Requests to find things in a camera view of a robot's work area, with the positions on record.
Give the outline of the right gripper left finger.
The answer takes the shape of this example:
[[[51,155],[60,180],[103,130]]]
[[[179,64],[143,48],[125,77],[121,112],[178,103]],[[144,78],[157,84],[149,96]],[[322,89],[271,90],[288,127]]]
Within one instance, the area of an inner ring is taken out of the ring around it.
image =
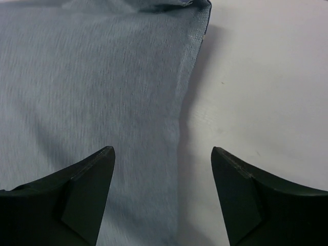
[[[114,171],[106,146],[11,191],[1,190],[1,245],[96,245]]]

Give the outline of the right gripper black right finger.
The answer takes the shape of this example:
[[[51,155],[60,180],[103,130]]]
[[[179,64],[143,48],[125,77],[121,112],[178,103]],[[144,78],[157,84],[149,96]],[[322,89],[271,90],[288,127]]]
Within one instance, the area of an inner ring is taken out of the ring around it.
[[[230,245],[327,245],[327,191],[214,147],[211,165]]]

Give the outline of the blue patterned pillowcase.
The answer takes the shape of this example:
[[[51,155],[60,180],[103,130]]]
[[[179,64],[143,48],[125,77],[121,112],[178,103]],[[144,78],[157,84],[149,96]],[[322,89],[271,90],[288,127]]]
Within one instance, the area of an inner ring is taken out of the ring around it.
[[[1,3],[1,188],[112,146],[98,245],[177,245],[179,116],[209,1]]]

